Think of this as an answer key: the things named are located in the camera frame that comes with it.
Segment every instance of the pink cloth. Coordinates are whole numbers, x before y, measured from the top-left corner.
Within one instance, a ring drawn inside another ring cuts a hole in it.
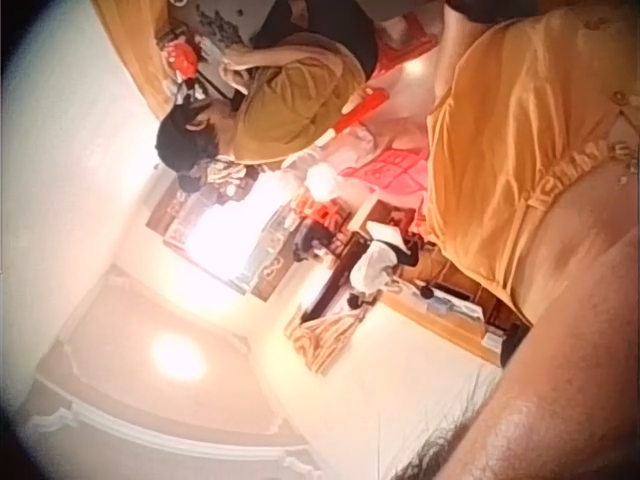
[[[398,150],[390,148],[361,167],[348,167],[340,172],[343,178],[356,178],[372,190],[391,195],[412,195],[427,189],[427,159],[429,150]]]

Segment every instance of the skin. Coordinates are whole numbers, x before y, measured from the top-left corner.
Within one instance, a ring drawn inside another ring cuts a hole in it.
[[[449,89],[455,65],[482,34],[480,27],[445,8],[441,52],[455,61],[439,62],[446,71],[436,75],[438,97]],[[623,168],[605,165],[584,182],[615,192]],[[544,274],[537,268],[537,275],[528,275],[533,285],[527,289],[543,288],[557,278],[566,286],[544,308],[538,300],[535,328],[439,480],[575,478],[633,453],[638,402],[637,177],[616,194],[615,215],[598,210],[589,217],[600,204],[592,189],[580,194],[579,187],[566,194],[564,223],[584,215],[593,222],[591,235],[595,229],[606,241],[581,265],[573,265],[573,274],[559,262],[556,268],[546,265]],[[575,235],[562,229],[562,223],[543,238],[546,250]]]

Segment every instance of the yellow fabric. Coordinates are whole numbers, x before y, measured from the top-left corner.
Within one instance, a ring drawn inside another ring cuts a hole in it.
[[[516,310],[513,274],[544,213],[610,158],[620,113],[640,128],[636,26],[633,8],[583,5],[494,27],[428,117],[426,227]]]
[[[343,74],[338,77],[311,58],[261,68],[236,120],[233,153],[238,162],[283,160],[311,146],[336,123],[342,107],[364,85],[362,68],[339,45],[309,33],[293,35],[283,44],[333,51],[343,59]]]
[[[168,76],[156,36],[169,25],[167,0],[92,0],[92,3],[149,108],[156,117],[164,117],[173,99],[162,85]]]

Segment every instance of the floor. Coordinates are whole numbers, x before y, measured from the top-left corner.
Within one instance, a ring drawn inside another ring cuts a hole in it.
[[[435,33],[442,28],[438,12],[437,4],[420,10],[428,30]],[[424,123],[433,104],[435,56],[433,51],[381,80],[392,101],[368,121],[412,117]],[[343,194],[357,204],[368,193],[351,185]],[[415,205],[411,198],[386,200]],[[292,303],[304,298],[300,285],[312,283],[310,275],[313,271],[301,267],[285,280],[281,288]],[[251,340],[252,355],[284,413],[309,440],[327,480],[389,478],[427,435],[454,420],[469,401],[482,398],[500,374],[378,305],[328,373],[316,376],[282,334],[290,314],[282,312]]]

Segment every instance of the yellow shirt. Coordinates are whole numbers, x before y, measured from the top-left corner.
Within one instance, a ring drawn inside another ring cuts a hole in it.
[[[585,5],[494,27],[428,118],[426,229],[516,310],[513,275],[545,212],[610,158],[620,113],[640,128],[636,26],[633,12]]]
[[[282,45],[332,51],[343,59],[343,73],[338,77],[313,58],[260,68],[236,119],[233,153],[240,163],[282,161],[310,147],[340,119],[342,107],[365,83],[357,60],[335,42],[298,33]]]

